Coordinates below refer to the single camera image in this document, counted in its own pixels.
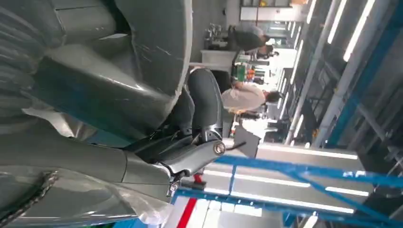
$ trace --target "fluorescent light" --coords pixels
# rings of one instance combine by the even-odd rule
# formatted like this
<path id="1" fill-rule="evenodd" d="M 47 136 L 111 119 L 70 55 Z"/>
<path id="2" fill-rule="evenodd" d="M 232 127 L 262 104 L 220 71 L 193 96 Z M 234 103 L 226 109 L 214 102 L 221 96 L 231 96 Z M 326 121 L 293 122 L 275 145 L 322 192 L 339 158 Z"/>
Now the fluorescent light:
<path id="1" fill-rule="evenodd" d="M 308 218 L 308 221 L 305 223 L 304 228 L 313 228 L 317 222 L 317 216 L 311 216 Z"/>
<path id="2" fill-rule="evenodd" d="M 299 26 L 299 28 L 298 28 L 297 37 L 295 38 L 295 42 L 294 42 L 294 49 L 297 47 L 299 35 L 301 35 L 301 26 Z"/>
<path id="3" fill-rule="evenodd" d="M 340 19 L 341 19 L 341 15 L 343 14 L 343 10 L 344 10 L 344 7 L 345 7 L 345 4 L 346 4 L 346 3 L 347 3 L 347 0 L 341 0 L 339 9 L 337 10 L 337 13 L 336 13 L 335 20 L 333 21 L 333 26 L 332 26 L 332 28 L 331 28 L 331 30 L 330 30 L 330 33 L 329 33 L 329 37 L 327 38 L 327 42 L 328 42 L 329 44 L 332 43 L 333 38 L 335 37 L 336 30 L 337 30 L 337 27 L 338 27 L 338 25 L 339 25 L 339 22 L 340 22 Z"/>
<path id="4" fill-rule="evenodd" d="M 283 100 L 283 98 L 280 98 L 277 102 L 277 109 L 280 109 L 281 106 L 281 101 Z"/>
<path id="5" fill-rule="evenodd" d="M 364 11 L 361 14 L 360 20 L 357 23 L 357 27 L 354 30 L 350 43 L 348 43 L 347 49 L 345 50 L 343 59 L 346 62 L 350 59 L 351 53 L 353 52 L 355 45 L 357 44 L 358 38 L 360 37 L 360 34 L 363 31 L 363 27 L 365 25 L 366 19 L 367 19 L 369 13 L 371 12 L 371 9 L 372 9 L 372 6 L 374 6 L 374 3 L 375 3 L 375 0 L 368 0 L 368 2 L 365 5 Z"/>
<path id="6" fill-rule="evenodd" d="M 284 111 L 285 111 L 286 105 L 287 105 L 287 101 L 288 101 L 288 92 L 286 94 L 286 98 L 284 99 L 283 109 L 281 110 L 280 117 L 279 117 L 280 120 L 283 118 Z"/>
<path id="7" fill-rule="evenodd" d="M 277 120 L 267 119 L 267 123 L 277 123 Z"/>
<path id="8" fill-rule="evenodd" d="M 301 52 L 302 52 L 302 47 L 303 46 L 304 46 L 304 40 L 301 40 L 301 43 L 299 44 L 299 48 L 298 48 L 298 52 L 297 52 L 297 57 L 295 58 L 294 69 L 293 69 L 292 75 L 291 75 L 291 80 L 290 80 L 291 84 L 294 83 L 295 74 L 297 73 L 297 68 L 298 68 L 298 64 L 299 64 L 299 58 L 301 57 Z"/>
<path id="9" fill-rule="evenodd" d="M 270 27 L 271 30 L 286 30 L 286 28 L 281 27 Z"/>
<path id="10" fill-rule="evenodd" d="M 295 32 L 295 25 L 296 25 L 296 23 L 295 23 L 295 21 L 294 21 L 294 22 L 293 22 L 293 24 L 292 24 L 291 38 L 293 38 L 293 36 L 294 36 L 294 32 Z"/>
<path id="11" fill-rule="evenodd" d="M 277 146 L 277 145 L 267 144 L 267 143 L 259 144 L 258 148 L 287 152 L 287 153 L 299 153 L 299 154 L 317 155 L 317 156 L 332 157 L 332 158 L 344 158 L 344 159 L 352 159 L 352 160 L 358 159 L 358 156 L 354 155 L 354 154 L 314 151 L 314 150 L 307 150 L 307 149 L 296 148 L 296 147 L 290 148 L 290 147 L 286 147 L 286 146 Z"/>
<path id="12" fill-rule="evenodd" d="M 212 171 L 212 170 L 204 170 L 203 175 L 205 175 L 205 174 L 212 175 L 212 176 L 220 176 L 220 177 L 232 177 L 232 173 Z"/>
<path id="13" fill-rule="evenodd" d="M 228 190 L 212 189 L 212 188 L 205 188 L 204 191 L 210 192 L 210 193 L 223 194 L 223 195 L 228 195 L 230 193 Z"/>
<path id="14" fill-rule="evenodd" d="M 281 198 L 275 198 L 275 197 L 253 195 L 253 194 L 243 193 L 243 192 L 233 191 L 233 192 L 231 192 L 231 195 L 237 196 L 237 197 L 245 197 L 245 198 L 249 198 L 249 199 L 257 199 L 257 200 L 262 200 L 262 201 L 267 201 L 267 202 L 301 206 L 301 207 L 306 207 L 306 208 L 315 208 L 315 209 L 317 208 L 317 209 L 331 210 L 331 211 L 337 211 L 337 212 L 343 212 L 343 213 L 349 213 L 349 214 L 354 213 L 354 210 L 350 209 L 350 208 L 342 208 L 342 207 L 335 207 L 335 206 L 330 206 L 330 205 L 309 203 L 309 202 L 296 201 L 296 200 L 290 200 L 290 199 L 281 199 Z"/>
<path id="15" fill-rule="evenodd" d="M 288 186 L 301 187 L 301 188 L 311 187 L 311 185 L 309 183 L 301 183 L 301 182 L 295 182 L 295 181 L 279 180 L 279 179 L 272 179 L 272 178 L 265 178 L 265 177 L 241 175 L 241 174 L 235 174 L 235 178 L 242 179 L 242 180 L 249 180 L 249 181 L 271 183 L 271 184 L 288 185 Z"/>
<path id="16" fill-rule="evenodd" d="M 301 115 L 301 117 L 298 120 L 295 132 L 294 132 L 294 138 L 296 138 L 298 136 L 298 133 L 299 133 L 299 130 L 301 129 L 303 121 L 304 121 L 304 115 Z"/>
<path id="17" fill-rule="evenodd" d="M 326 191 L 338 192 L 338 193 L 357 195 L 357 196 L 369 196 L 369 192 L 366 192 L 366 191 L 357 191 L 357 190 L 351 190 L 351 189 L 341 189 L 341 188 L 335 188 L 335 187 L 327 187 L 325 190 Z"/>
<path id="18" fill-rule="evenodd" d="M 316 5 L 316 0 L 312 0 L 311 7 L 309 8 L 309 13 L 307 16 L 307 24 L 311 23 L 312 15 L 314 14 L 315 5 Z"/>
<path id="19" fill-rule="evenodd" d="M 284 93 L 284 91 L 286 90 L 286 85 L 287 85 L 287 79 L 284 78 L 283 87 L 281 88 L 281 93 Z"/>
<path id="20" fill-rule="evenodd" d="M 277 90 L 278 90 L 278 91 L 281 89 L 281 86 L 282 86 L 281 83 L 283 82 L 283 78 L 284 78 L 285 73 L 286 73 L 286 71 L 283 70 L 283 72 L 281 73 L 281 77 L 280 77 L 279 80 L 278 80 L 278 85 L 277 85 Z"/>

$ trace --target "person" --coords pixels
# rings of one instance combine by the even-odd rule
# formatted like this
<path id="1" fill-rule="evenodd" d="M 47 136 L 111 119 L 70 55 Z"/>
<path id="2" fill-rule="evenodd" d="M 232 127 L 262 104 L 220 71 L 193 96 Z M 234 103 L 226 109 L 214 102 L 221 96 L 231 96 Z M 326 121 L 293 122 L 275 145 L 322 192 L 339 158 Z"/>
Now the person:
<path id="1" fill-rule="evenodd" d="M 233 113 L 243 113 L 254 110 L 262 104 L 275 103 L 281 98 L 278 91 L 265 91 L 253 85 L 246 85 L 242 82 L 235 82 L 232 88 L 221 94 L 224 108 Z"/>
<path id="2" fill-rule="evenodd" d="M 234 26 L 235 31 L 253 33 L 260 38 L 260 40 L 264 43 L 270 40 L 270 36 L 264 34 L 263 30 L 255 25 L 250 24 L 240 24 Z"/>
<path id="3" fill-rule="evenodd" d="M 270 40 L 270 36 L 265 34 L 262 29 L 248 24 L 230 26 L 228 36 L 226 48 L 231 50 L 241 48 L 244 51 L 256 51 Z"/>
<path id="4" fill-rule="evenodd" d="M 272 45 L 265 45 L 263 47 L 259 47 L 254 53 L 256 54 L 256 59 L 268 59 L 270 57 L 279 56 L 280 53 L 278 51 L 274 51 Z"/>
<path id="5" fill-rule="evenodd" d="M 229 112 L 241 114 L 245 111 L 254 110 L 266 102 L 275 103 L 281 98 L 278 91 L 264 91 L 253 85 L 246 85 L 242 82 L 231 81 L 226 71 L 208 70 L 205 74 L 213 74 L 221 92 L 224 108 Z"/>

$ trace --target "grey shirt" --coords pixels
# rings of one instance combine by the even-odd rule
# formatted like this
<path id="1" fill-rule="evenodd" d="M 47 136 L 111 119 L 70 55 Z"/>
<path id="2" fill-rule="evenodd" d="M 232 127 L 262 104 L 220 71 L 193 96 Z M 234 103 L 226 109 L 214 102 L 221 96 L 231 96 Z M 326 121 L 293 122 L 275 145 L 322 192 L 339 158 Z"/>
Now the grey shirt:
<path id="1" fill-rule="evenodd" d="M 263 30 L 254 25 L 237 25 L 235 26 L 235 30 L 242 32 L 251 32 L 259 37 L 264 35 Z"/>
<path id="2" fill-rule="evenodd" d="M 228 89 L 221 95 L 225 109 L 253 110 L 265 103 L 263 91 L 252 85 Z"/>

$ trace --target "plastic wrap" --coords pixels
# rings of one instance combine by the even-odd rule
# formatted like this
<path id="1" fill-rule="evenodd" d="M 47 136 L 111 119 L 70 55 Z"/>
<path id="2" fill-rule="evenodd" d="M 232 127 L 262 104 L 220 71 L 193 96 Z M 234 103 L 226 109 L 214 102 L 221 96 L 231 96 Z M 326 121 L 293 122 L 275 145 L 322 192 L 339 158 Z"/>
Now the plastic wrap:
<path id="1" fill-rule="evenodd" d="M 0 166 L 0 208 L 29 195 L 40 177 L 51 171 L 58 175 L 54 186 L 9 227 L 78 227 L 133 218 L 159 225 L 172 211 L 171 204 L 119 184 L 64 169 L 28 166 Z"/>

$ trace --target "metal pipe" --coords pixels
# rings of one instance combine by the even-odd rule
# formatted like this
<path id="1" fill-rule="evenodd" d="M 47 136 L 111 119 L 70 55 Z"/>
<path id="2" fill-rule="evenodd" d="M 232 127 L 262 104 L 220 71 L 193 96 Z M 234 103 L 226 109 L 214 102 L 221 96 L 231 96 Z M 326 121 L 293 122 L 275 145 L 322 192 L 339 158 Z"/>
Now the metal pipe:
<path id="1" fill-rule="evenodd" d="M 400 111 L 400 109 L 402 108 L 402 106 L 403 106 L 403 103 L 399 103 L 397 106 L 396 106 L 396 108 L 391 112 L 391 113 L 389 113 L 389 117 L 386 119 L 386 121 L 382 124 L 382 126 L 379 126 L 379 124 L 378 124 L 378 126 L 376 126 L 376 128 L 377 128 L 377 130 L 374 128 L 374 126 L 368 121 L 368 123 L 370 124 L 370 126 L 374 129 L 374 131 L 377 133 L 377 135 L 379 136 L 379 134 L 380 133 L 382 133 L 381 131 L 379 131 L 378 129 L 379 128 L 381 128 L 382 130 L 384 129 L 384 128 L 386 128 L 392 121 L 393 121 L 393 119 L 395 118 L 395 116 L 399 113 L 399 111 Z M 370 143 L 367 145 L 367 147 L 365 148 L 365 152 L 364 153 L 368 153 L 369 152 L 369 150 L 371 149 L 371 147 L 375 144 L 375 142 L 378 140 L 378 138 L 377 137 L 374 137 L 371 141 L 370 141 Z"/>
<path id="2" fill-rule="evenodd" d="M 373 108 L 373 113 L 374 116 L 377 116 L 381 112 L 381 106 L 384 105 L 384 102 L 386 99 L 388 99 L 394 92 L 393 89 L 389 89 L 393 87 L 396 84 L 399 84 L 401 81 L 399 74 L 396 74 L 391 80 L 388 81 L 386 86 L 384 87 L 385 89 L 382 91 L 381 96 L 378 98 L 376 101 L 374 108 Z M 356 131 L 353 139 L 350 141 L 347 149 L 348 150 L 354 150 L 357 148 L 357 146 L 361 143 L 362 139 L 365 136 L 365 133 L 369 130 L 370 126 L 367 122 L 363 122 L 360 126 L 360 128 Z"/>
<path id="3" fill-rule="evenodd" d="M 319 38 L 317 47 L 315 49 L 314 55 L 312 57 L 311 64 L 309 65 L 307 78 L 305 79 L 304 87 L 302 88 L 301 95 L 298 100 L 297 108 L 295 110 L 294 117 L 292 119 L 292 123 L 291 123 L 290 129 L 288 131 L 288 135 L 287 135 L 287 138 L 286 138 L 286 141 L 284 142 L 284 144 L 290 144 L 292 141 L 293 134 L 297 127 L 299 117 L 301 116 L 302 106 L 304 105 L 305 99 L 308 95 L 309 87 L 311 86 L 316 67 L 319 63 L 319 60 L 321 59 L 323 47 L 325 46 L 325 43 L 327 41 L 327 36 L 329 35 L 330 30 L 332 28 L 332 22 L 336 16 L 339 4 L 340 4 L 340 0 L 334 0 L 334 1 L 332 1 L 332 4 L 330 5 L 329 13 L 327 14 L 325 25 L 323 27 L 322 33 L 320 34 L 320 38 Z"/>
<path id="4" fill-rule="evenodd" d="M 344 73 L 337 85 L 336 92 L 333 95 L 330 105 L 327 108 L 326 114 L 319 126 L 317 137 L 312 143 L 311 147 L 320 147 L 322 145 L 322 142 L 331 127 L 330 123 L 335 117 L 335 113 L 338 112 L 340 105 L 342 105 L 343 103 L 343 97 L 346 94 L 347 89 L 355 76 L 355 73 L 361 63 L 366 49 L 371 44 L 375 33 L 378 32 L 377 28 L 382 22 L 383 15 L 388 9 L 389 4 L 390 1 L 388 0 L 376 1 L 374 3 L 372 11 L 368 15 L 363 31 L 359 37 L 359 42 L 357 43 L 352 53 L 350 61 L 345 67 Z"/>

